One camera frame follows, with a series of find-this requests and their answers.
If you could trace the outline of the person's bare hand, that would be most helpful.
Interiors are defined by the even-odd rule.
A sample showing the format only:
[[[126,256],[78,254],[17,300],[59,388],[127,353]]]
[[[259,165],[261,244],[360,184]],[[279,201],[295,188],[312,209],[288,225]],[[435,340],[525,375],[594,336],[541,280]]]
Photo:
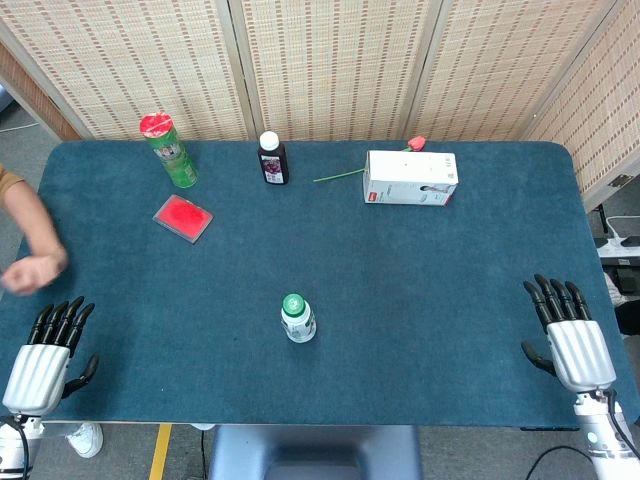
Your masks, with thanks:
[[[66,266],[65,254],[28,256],[11,264],[1,275],[1,283],[11,293],[29,295],[51,284]]]

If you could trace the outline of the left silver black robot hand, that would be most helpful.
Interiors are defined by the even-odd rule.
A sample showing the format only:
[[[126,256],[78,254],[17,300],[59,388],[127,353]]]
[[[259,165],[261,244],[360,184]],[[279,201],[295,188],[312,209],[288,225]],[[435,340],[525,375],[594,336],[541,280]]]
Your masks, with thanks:
[[[94,308],[79,296],[57,306],[48,304],[40,311],[17,354],[3,395],[2,404],[11,414],[46,416],[93,379],[99,366],[96,354],[80,376],[69,380],[67,371]]]

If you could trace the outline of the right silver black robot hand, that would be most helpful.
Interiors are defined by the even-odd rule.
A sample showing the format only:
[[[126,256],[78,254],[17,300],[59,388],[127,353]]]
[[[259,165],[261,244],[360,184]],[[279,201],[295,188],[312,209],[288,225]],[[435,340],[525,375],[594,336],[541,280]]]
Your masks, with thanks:
[[[557,378],[569,391],[605,391],[616,372],[598,322],[592,319],[581,290],[570,281],[546,279],[540,274],[523,283],[546,335],[551,357],[546,359],[528,341],[521,349],[536,368]]]

